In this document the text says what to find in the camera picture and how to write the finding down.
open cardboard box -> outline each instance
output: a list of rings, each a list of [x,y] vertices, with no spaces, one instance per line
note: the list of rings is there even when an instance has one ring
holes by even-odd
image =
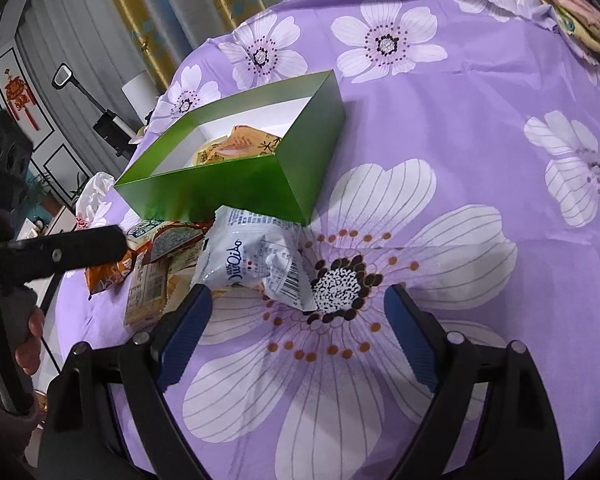
[[[203,221],[228,205],[307,225],[344,119],[333,70],[253,88],[182,116],[116,190],[144,219]],[[191,166],[201,146],[238,124],[283,139],[274,153]]]

purple tablecloth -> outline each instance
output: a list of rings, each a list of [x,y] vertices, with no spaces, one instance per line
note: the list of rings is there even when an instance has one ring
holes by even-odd
[[[382,312],[398,282],[447,329],[528,345],[568,474],[597,444],[600,69],[552,25],[535,0],[289,0],[183,62],[139,152],[193,106],[306,72],[335,69],[347,110],[301,241],[318,319],[248,290],[217,300],[166,393],[213,478],[386,478],[430,400]],[[100,224],[129,221],[115,191],[105,203]],[[125,342],[127,291],[88,301],[67,274],[62,352]]]

snack package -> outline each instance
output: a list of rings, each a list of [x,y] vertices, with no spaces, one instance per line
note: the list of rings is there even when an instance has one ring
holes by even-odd
[[[193,157],[193,165],[273,153],[279,142],[280,137],[267,132],[250,126],[234,126],[229,137],[212,140],[200,148]]]
[[[89,298],[91,299],[93,294],[124,282],[134,266],[134,256],[134,252],[128,250],[125,257],[116,264],[105,264],[84,269]]]
[[[158,232],[158,229],[163,225],[171,223],[173,222],[144,220],[126,232],[126,243],[132,250],[144,252],[142,248],[154,239],[154,235]]]
[[[222,144],[227,140],[227,136],[219,137],[218,139],[210,140],[206,144],[202,146],[199,150],[196,151],[193,156],[193,160],[191,161],[192,166],[199,166],[200,164],[205,164],[207,162],[218,162],[222,160],[220,156],[216,156],[213,159],[209,159],[209,153],[216,147]]]
[[[193,245],[204,238],[210,224],[172,222],[162,225],[154,233],[154,238],[146,245],[145,263],[154,263],[171,256],[175,251]]]
[[[299,224],[220,206],[191,283],[211,290],[239,283],[304,312],[316,310],[299,234]]]
[[[169,260],[144,264],[146,253],[138,254],[126,300],[125,325],[140,330],[157,321],[166,305]]]
[[[167,273],[165,314],[176,310],[191,290],[191,280],[196,272],[196,264],[203,246],[204,240],[200,240],[192,246],[177,252],[171,259],[169,272]]]

human hand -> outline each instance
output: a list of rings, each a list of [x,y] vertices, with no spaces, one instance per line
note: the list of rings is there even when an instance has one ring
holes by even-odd
[[[33,375],[40,368],[42,350],[42,329],[45,325],[44,313],[36,307],[29,317],[29,337],[16,348],[16,362],[27,375]]]

chinese knot decoration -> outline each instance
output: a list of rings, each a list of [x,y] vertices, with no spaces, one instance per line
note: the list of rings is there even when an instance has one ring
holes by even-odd
[[[4,86],[4,89],[7,95],[7,104],[9,105],[9,110],[13,114],[13,118],[19,121],[20,116],[18,112],[24,111],[27,119],[29,119],[29,122],[31,123],[31,126],[33,126],[36,131],[39,131],[40,128],[38,123],[27,108],[27,103],[31,103],[34,106],[38,105],[38,102],[29,89],[29,86],[20,76],[11,75],[9,69],[5,70],[4,73],[9,78],[7,84]]]

